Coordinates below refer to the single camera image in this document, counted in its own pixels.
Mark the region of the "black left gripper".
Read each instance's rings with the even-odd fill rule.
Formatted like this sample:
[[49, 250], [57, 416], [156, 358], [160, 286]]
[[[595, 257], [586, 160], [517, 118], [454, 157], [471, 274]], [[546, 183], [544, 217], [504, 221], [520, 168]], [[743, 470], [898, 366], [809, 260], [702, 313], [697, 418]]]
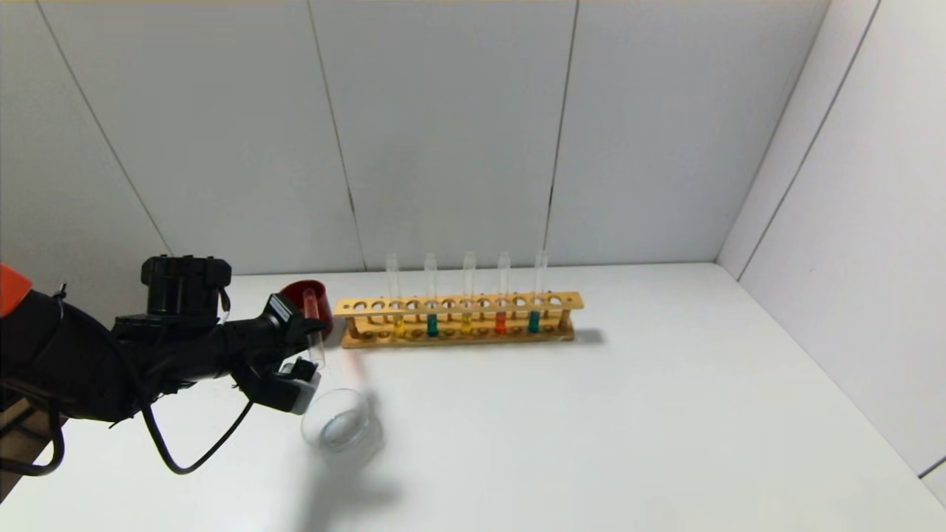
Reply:
[[327, 322], [304, 315], [284, 294], [273, 293], [260, 316], [222, 325], [222, 374], [249, 367], [259, 374], [276, 372], [284, 361], [322, 338]]

